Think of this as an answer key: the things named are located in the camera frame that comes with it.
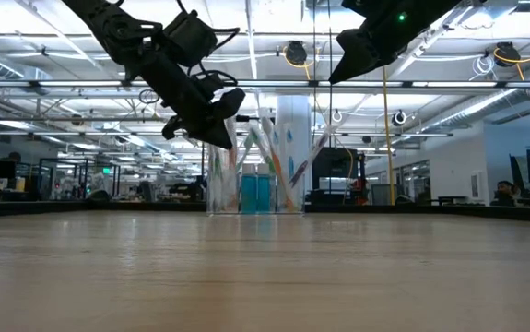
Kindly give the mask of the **black cabinet machine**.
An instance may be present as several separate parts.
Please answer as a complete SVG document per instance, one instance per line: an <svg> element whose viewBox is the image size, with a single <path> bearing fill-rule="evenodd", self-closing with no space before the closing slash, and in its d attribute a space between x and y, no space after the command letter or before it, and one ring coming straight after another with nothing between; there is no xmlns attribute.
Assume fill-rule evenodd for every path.
<svg viewBox="0 0 530 332"><path fill-rule="evenodd" d="M312 166L313 205L356 205L368 202L363 153L349 148L322 148Z"/></svg>

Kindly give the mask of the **clear acrylic container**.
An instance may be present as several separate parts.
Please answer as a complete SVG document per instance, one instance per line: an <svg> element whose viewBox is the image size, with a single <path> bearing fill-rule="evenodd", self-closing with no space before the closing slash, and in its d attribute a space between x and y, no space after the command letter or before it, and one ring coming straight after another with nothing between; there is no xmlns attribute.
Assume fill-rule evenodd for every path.
<svg viewBox="0 0 530 332"><path fill-rule="evenodd" d="M211 215L301 214L306 181L290 188L268 169L259 152L211 147L207 167L207 212Z"/></svg>

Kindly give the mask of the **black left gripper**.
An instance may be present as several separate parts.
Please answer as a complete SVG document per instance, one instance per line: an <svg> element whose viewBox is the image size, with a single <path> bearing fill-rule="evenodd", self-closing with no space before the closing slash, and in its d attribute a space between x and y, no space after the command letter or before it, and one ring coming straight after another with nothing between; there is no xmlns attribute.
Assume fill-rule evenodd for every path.
<svg viewBox="0 0 530 332"><path fill-rule="evenodd" d="M144 51L137 71L178 114L162 128L161 134L165 139L175 138L175 132L182 129L190 138L232 149L223 120L234 116L240 109L245 98L242 89L227 91L212 104L183 70L162 52ZM211 113L214 118L207 118Z"/></svg>

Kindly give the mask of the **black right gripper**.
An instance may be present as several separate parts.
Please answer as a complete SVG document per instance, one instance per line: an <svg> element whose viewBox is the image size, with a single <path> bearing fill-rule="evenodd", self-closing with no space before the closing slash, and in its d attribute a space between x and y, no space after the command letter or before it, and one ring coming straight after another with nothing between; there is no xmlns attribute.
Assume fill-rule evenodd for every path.
<svg viewBox="0 0 530 332"><path fill-rule="evenodd" d="M366 74L389 64L435 20L460 0L360 0L365 21L360 29L344 30L336 40L344 54L329 82Z"/></svg>

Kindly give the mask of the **white column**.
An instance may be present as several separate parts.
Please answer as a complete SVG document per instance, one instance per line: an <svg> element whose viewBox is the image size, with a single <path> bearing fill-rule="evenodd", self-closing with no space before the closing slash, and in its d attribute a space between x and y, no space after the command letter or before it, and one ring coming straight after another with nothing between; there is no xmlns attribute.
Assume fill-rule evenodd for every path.
<svg viewBox="0 0 530 332"><path fill-rule="evenodd" d="M293 134L296 138L296 156L297 169L306 161L311 151L311 106L309 97L305 95L281 95L277 97L277 115L276 115L276 133L278 137L278 153L281 163L282 171L286 177L289 185L287 174L287 167L283 165L284 161L284 125L290 125L293 129ZM312 189L312 173L311 168L302 175L297 185L291 189L292 201L295 204L295 212L303 211L305 196ZM279 185L277 189L278 203L281 204L282 209L279 211L286 212L285 197L282 193L282 188Z"/></svg>

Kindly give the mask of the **person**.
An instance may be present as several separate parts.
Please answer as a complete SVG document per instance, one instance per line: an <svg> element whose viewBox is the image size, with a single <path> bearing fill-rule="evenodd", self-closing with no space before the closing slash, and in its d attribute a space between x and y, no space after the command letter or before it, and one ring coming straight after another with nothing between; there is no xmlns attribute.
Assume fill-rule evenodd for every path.
<svg viewBox="0 0 530 332"><path fill-rule="evenodd" d="M516 207L520 194L520 189L515 184L509 181L500 181L497 183L497 190L490 204L494 207Z"/></svg>

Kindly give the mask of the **blue toothbrush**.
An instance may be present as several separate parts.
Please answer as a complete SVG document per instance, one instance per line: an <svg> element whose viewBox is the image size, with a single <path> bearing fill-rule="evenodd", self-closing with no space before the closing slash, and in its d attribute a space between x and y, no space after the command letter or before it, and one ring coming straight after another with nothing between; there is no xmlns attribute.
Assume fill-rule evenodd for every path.
<svg viewBox="0 0 530 332"><path fill-rule="evenodd" d="M284 125L284 161L283 165L287 167L286 171L288 179L290 180L297 170L297 156L296 156L296 138L293 134L293 129L289 124Z"/></svg>

